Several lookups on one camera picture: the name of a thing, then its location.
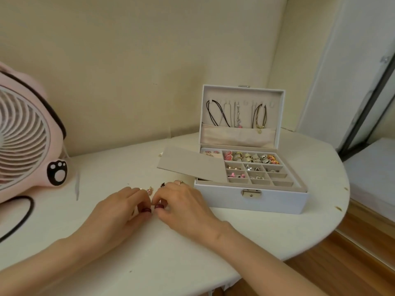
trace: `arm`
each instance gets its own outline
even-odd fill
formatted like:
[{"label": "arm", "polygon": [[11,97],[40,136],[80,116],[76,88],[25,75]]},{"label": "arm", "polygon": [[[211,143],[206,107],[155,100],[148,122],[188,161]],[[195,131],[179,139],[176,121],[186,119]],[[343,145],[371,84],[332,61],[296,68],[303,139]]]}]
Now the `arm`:
[{"label": "arm", "polygon": [[221,256],[259,295],[325,295],[228,222],[217,219],[198,190],[184,183],[167,183],[155,193],[152,203],[161,199],[170,206],[170,211],[155,209],[164,223]]},{"label": "arm", "polygon": [[[135,207],[139,214],[131,218]],[[126,187],[97,204],[70,237],[0,272],[2,296],[33,295],[115,248],[151,217],[145,190]]]}]

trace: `fan grille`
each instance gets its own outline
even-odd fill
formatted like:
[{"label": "fan grille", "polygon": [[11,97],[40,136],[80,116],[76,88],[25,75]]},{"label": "fan grille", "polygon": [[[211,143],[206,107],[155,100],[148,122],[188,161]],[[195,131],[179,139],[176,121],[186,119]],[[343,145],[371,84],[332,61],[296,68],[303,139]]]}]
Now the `fan grille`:
[{"label": "fan grille", "polygon": [[49,129],[27,99],[0,86],[0,190],[21,181],[44,160]]}]

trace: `pink fan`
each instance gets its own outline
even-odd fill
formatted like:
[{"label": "pink fan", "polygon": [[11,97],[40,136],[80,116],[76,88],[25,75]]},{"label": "pink fan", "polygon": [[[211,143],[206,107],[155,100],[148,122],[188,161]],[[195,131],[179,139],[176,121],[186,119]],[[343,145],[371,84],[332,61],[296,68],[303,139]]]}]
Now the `pink fan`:
[{"label": "pink fan", "polygon": [[40,84],[0,62],[0,203],[33,186],[59,186],[66,129]]}]

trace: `paw print design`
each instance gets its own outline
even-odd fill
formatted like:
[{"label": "paw print design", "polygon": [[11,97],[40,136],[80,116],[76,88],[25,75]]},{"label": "paw print design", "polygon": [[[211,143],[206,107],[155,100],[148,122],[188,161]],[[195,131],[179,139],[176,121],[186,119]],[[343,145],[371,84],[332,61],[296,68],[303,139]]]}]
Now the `paw print design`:
[{"label": "paw print design", "polygon": [[52,185],[59,186],[63,184],[67,177],[67,163],[61,160],[49,163],[47,166],[47,176]]}]

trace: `jewelry box lid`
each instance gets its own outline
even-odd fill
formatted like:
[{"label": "jewelry box lid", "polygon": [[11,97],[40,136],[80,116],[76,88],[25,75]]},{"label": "jewelry box lid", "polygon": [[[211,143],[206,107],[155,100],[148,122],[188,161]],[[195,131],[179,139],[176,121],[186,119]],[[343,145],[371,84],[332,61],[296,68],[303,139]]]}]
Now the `jewelry box lid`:
[{"label": "jewelry box lid", "polygon": [[175,146],[167,146],[157,168],[218,183],[227,183],[224,159],[214,158]]},{"label": "jewelry box lid", "polygon": [[203,85],[200,145],[278,149],[284,99],[285,90]]}]

